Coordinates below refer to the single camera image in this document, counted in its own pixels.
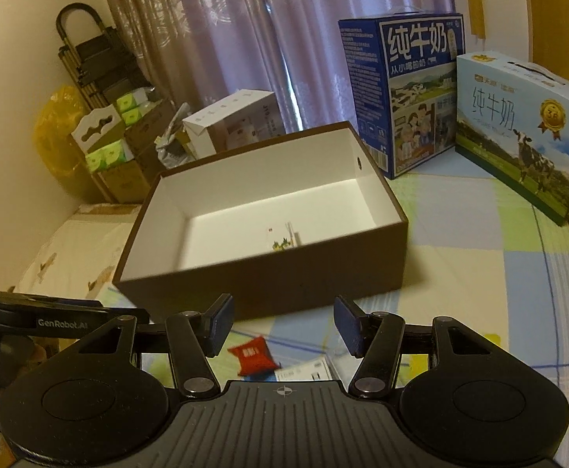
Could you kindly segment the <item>red snack packet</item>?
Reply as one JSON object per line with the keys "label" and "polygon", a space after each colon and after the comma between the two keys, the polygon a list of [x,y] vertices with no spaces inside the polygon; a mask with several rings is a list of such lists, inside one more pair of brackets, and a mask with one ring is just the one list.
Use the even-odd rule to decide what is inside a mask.
{"label": "red snack packet", "polygon": [[240,365],[238,375],[241,377],[273,373],[280,368],[271,355],[267,340],[262,336],[253,338],[241,346],[230,347],[228,353],[238,359]]}

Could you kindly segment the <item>white medicine box with barcode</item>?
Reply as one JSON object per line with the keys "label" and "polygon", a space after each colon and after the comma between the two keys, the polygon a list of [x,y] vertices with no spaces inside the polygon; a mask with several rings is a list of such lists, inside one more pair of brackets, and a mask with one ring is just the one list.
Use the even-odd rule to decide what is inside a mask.
{"label": "white medicine box with barcode", "polygon": [[274,372],[277,381],[320,381],[335,378],[326,356],[316,357]]}

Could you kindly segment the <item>white green medicine box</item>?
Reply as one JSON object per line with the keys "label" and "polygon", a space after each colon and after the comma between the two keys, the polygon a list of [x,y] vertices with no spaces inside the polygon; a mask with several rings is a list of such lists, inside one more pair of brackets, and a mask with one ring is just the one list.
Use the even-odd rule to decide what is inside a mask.
{"label": "white green medicine box", "polygon": [[271,249],[272,252],[282,252],[283,250],[296,248],[301,245],[298,233],[294,230],[290,221],[283,225],[268,227],[265,241],[267,241],[268,249]]}

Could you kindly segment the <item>beige dog pattern blanket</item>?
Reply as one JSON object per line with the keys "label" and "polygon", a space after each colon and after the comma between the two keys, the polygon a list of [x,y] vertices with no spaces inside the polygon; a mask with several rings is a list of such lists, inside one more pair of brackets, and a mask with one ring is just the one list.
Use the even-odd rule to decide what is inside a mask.
{"label": "beige dog pattern blanket", "polygon": [[17,293],[103,298],[139,213],[137,205],[81,205],[42,245]]}

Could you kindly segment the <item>checkered bed sheet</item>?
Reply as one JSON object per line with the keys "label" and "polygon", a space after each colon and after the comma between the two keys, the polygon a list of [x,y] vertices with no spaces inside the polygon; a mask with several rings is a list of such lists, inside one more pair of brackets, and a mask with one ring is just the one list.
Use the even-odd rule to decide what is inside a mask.
{"label": "checkered bed sheet", "polygon": [[[227,252],[206,249],[224,241],[228,228],[241,230],[241,222],[213,222],[223,236],[201,239],[211,231],[210,222],[219,211],[237,213],[250,202],[268,198],[312,201],[292,214],[293,226],[304,227],[300,245],[305,244],[307,221],[310,242],[347,236],[370,229],[372,200],[363,194],[350,165],[299,167],[285,180],[302,180],[291,192],[271,192],[256,201],[234,200],[224,207],[187,211],[189,197],[174,181],[158,191],[165,207],[152,207],[155,222],[163,228],[140,229],[118,281],[154,278],[200,265],[258,255],[258,249]],[[513,355],[557,383],[569,401],[569,228],[558,226],[499,180],[448,151],[430,162],[389,181],[408,217],[408,243],[403,283],[400,289],[360,301],[365,310],[389,310],[409,323],[423,324],[440,315],[457,318],[478,333],[500,343]],[[334,375],[348,383],[357,365],[346,349],[332,320],[331,307],[324,302],[311,308],[311,299],[291,313],[255,320],[267,314],[249,313],[252,320],[238,321],[228,341],[249,341],[262,335],[274,359],[283,368],[325,356]],[[569,430],[558,450],[558,460],[569,467]]]}

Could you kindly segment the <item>brown storage box white inside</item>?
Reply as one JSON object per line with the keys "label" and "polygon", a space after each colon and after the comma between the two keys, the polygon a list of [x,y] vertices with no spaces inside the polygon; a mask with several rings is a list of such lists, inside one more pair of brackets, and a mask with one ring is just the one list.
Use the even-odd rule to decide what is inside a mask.
{"label": "brown storage box white inside", "polygon": [[[272,252],[290,221],[301,245]],[[282,135],[162,172],[113,282],[156,321],[222,294],[239,320],[399,289],[408,220],[348,122]]]}

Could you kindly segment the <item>bin with trash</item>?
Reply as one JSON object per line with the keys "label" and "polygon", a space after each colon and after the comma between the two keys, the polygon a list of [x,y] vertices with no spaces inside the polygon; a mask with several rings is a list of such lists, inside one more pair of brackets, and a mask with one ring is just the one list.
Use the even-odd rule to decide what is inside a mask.
{"label": "bin with trash", "polygon": [[158,160],[166,169],[173,169],[197,159],[195,146],[191,143],[184,126],[184,119],[189,115],[191,115],[190,105],[181,104],[164,133],[154,140]]}

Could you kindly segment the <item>cardboard box with tissue packs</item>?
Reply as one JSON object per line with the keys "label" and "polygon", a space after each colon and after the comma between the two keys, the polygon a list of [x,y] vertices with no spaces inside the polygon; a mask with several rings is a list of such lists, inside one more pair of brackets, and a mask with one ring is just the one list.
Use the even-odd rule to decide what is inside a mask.
{"label": "cardboard box with tissue packs", "polygon": [[155,141],[176,114],[152,87],[134,89],[85,115],[69,135],[96,186],[117,204],[139,204],[164,166]]}

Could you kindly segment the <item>white cardboard box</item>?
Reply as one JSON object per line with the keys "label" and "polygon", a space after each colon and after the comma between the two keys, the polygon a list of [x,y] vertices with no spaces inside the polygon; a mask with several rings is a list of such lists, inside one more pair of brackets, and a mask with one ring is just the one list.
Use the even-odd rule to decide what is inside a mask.
{"label": "white cardboard box", "polygon": [[197,158],[279,137],[286,133],[276,96],[242,89],[183,119]]}

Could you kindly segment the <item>light blue milk carton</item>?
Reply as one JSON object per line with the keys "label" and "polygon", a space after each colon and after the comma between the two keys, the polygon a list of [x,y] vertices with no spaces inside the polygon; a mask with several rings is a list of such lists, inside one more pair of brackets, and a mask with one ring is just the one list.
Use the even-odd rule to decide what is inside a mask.
{"label": "light blue milk carton", "polygon": [[457,66],[457,151],[558,225],[569,218],[569,80],[496,52]]}

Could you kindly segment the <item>yellow plastic bag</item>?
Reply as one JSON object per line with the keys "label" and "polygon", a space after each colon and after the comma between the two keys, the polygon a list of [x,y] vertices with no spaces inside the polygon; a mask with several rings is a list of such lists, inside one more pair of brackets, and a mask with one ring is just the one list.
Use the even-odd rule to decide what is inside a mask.
{"label": "yellow plastic bag", "polygon": [[33,131],[34,147],[46,169],[69,195],[81,199],[93,195],[95,186],[80,149],[72,143],[72,132],[87,113],[79,91],[62,86],[39,113]]}

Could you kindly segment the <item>dark blue milk carton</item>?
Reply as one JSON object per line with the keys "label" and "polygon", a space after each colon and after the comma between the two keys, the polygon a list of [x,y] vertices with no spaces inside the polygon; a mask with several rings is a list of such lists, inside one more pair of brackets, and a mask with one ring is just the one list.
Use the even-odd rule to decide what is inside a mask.
{"label": "dark blue milk carton", "polygon": [[459,13],[338,21],[357,129],[389,179],[455,146]]}

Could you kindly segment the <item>black folding cart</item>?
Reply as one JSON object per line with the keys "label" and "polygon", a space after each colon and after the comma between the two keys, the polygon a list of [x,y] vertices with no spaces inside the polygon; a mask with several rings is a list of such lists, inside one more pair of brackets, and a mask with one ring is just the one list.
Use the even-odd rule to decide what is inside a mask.
{"label": "black folding cart", "polygon": [[[78,44],[72,43],[64,27],[66,18],[75,12],[87,13],[99,29],[96,36]],[[151,87],[117,29],[107,27],[92,6],[68,4],[57,15],[55,24],[63,42],[58,57],[90,110],[112,105],[134,89]]]}

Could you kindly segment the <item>purple curtain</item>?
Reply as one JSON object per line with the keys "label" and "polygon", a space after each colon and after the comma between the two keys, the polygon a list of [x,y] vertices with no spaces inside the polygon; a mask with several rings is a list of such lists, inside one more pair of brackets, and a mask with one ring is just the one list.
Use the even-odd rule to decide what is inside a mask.
{"label": "purple curtain", "polygon": [[276,95],[288,131],[356,117],[338,24],[451,12],[454,0],[107,0],[146,77],[201,108],[241,89]]}

